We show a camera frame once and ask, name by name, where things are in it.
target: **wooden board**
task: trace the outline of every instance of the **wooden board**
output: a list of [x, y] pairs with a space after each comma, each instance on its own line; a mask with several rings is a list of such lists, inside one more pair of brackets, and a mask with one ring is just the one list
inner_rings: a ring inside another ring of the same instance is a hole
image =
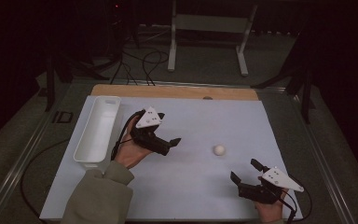
[[96, 85], [91, 95], [115, 95], [127, 97], [157, 97], [215, 100], [257, 101], [258, 97], [252, 89], [231, 89], [214, 87], [180, 87], [180, 86], [124, 86]]

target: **white stand leg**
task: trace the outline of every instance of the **white stand leg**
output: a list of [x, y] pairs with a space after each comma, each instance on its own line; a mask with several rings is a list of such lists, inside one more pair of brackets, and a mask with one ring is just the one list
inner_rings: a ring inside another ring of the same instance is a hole
[[176, 0], [172, 1], [172, 25], [171, 25], [171, 47], [170, 55], [168, 58], [168, 71], [173, 72], [175, 70], [176, 61]]
[[170, 55], [168, 58], [168, 71], [173, 72], [175, 70], [175, 60], [176, 60], [176, 42], [175, 40], [171, 43]]
[[243, 50], [241, 51], [240, 46], [237, 46], [236, 51], [238, 56], [238, 63], [240, 64], [241, 75], [243, 77], [247, 77], [249, 73], [248, 67], [246, 66], [245, 57], [243, 56]]
[[246, 23], [245, 32], [243, 32], [242, 43], [241, 43], [240, 46], [236, 47], [238, 63], [240, 64], [241, 75], [243, 77], [247, 77], [249, 75], [248, 67], [246, 66], [245, 57], [243, 56], [243, 50], [245, 49], [246, 42], [248, 41], [248, 38], [249, 38], [249, 34], [251, 33], [252, 23], [253, 23], [253, 20], [255, 18], [256, 10], [257, 10], [257, 6], [253, 6], [251, 15], [249, 17], [249, 20]]

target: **metal frame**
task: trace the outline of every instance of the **metal frame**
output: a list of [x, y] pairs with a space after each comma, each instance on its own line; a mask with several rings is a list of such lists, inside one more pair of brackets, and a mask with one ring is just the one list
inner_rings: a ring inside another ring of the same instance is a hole
[[11, 194], [13, 193], [14, 188], [20, 181], [22, 173], [24, 172], [25, 167], [28, 165], [32, 156], [36, 152], [36, 149], [43, 138], [48, 124], [51, 122], [57, 108], [65, 96], [67, 90], [69, 89], [69, 84], [62, 84], [60, 91], [58, 92], [58, 99], [54, 102], [49, 112], [45, 112], [42, 119], [39, 121], [34, 133], [30, 137], [25, 148], [22, 150], [19, 158], [16, 160], [14, 165], [11, 167], [7, 176], [5, 177], [1, 187], [0, 187], [0, 213], [5, 208], [8, 200], [10, 199]]
[[339, 218], [341, 218], [342, 223], [355, 224], [356, 221], [354, 220], [353, 214], [351, 213], [351, 209], [348, 207], [342, 190], [339, 187], [336, 178], [334, 177], [333, 172], [331, 171], [330, 166], [327, 163], [324, 153], [322, 152], [322, 149], [319, 146], [319, 143], [316, 140], [316, 137], [310, 125], [307, 124], [302, 117], [301, 103], [297, 95], [291, 98], [291, 103], [296, 112], [298, 120], [300, 120], [300, 123], [302, 124], [303, 129], [306, 132], [308, 139], [310, 140], [310, 146], [312, 148], [311, 153], [316, 161], [316, 164], [318, 165], [327, 190], [330, 193], [331, 200], [333, 201], [333, 204], [337, 209]]
[[175, 70], [176, 61], [176, 29], [183, 30], [199, 30], [199, 31], [217, 31], [243, 34], [242, 42], [236, 47], [238, 63], [240, 65], [241, 75], [247, 77], [249, 75], [246, 66], [243, 51], [248, 41], [251, 32], [253, 20], [257, 6], [252, 7], [251, 14], [248, 18], [229, 18], [229, 17], [214, 17], [214, 16], [198, 16], [186, 15], [176, 13], [176, 0], [172, 0], [172, 26], [171, 26], [171, 47], [168, 60], [168, 71]]

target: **dark background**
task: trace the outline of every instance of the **dark background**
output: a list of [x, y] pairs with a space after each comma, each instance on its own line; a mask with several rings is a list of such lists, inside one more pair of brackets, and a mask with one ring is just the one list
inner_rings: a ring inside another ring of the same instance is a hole
[[[178, 11], [217, 16], [240, 15], [235, 9], [240, 7], [235, 4], [244, 4], [225, 1], [222, 7], [220, 1], [178, 2], [182, 2]], [[167, 10], [171, 1], [135, 3], [134, 24], [171, 23], [171, 10]], [[0, 2], [0, 129], [39, 90], [34, 78], [46, 70], [46, 36], [77, 60], [90, 61], [92, 56], [116, 50], [115, 43], [120, 39], [114, 38], [110, 49], [105, 50], [107, 39], [112, 40], [115, 31], [106, 29], [106, 18], [108, 23], [115, 21], [122, 12], [113, 11], [102, 1], [93, 1], [89, 7], [84, 4], [80, 0], [76, 4], [75, 1]], [[80, 22], [84, 15], [92, 17], [89, 24]], [[303, 63], [311, 51], [316, 51], [317, 57], [310, 61], [313, 84], [320, 88], [358, 160], [358, 1], [335, 4], [265, 1], [257, 10], [253, 29], [259, 35], [266, 32], [298, 35], [306, 29], [287, 62]], [[93, 39], [87, 34], [98, 35]]]

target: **white mount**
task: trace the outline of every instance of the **white mount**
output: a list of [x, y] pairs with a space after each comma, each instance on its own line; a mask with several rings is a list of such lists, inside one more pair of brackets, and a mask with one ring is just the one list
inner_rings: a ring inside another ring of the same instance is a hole
[[155, 108], [149, 106], [146, 109], [146, 112], [141, 117], [141, 119], [136, 124], [137, 128], [145, 128], [155, 125], [160, 125], [162, 123], [162, 119], [159, 118], [159, 115]]
[[299, 186], [292, 178], [277, 167], [269, 169], [261, 177], [277, 187], [293, 189], [300, 192], [304, 191], [303, 187]]

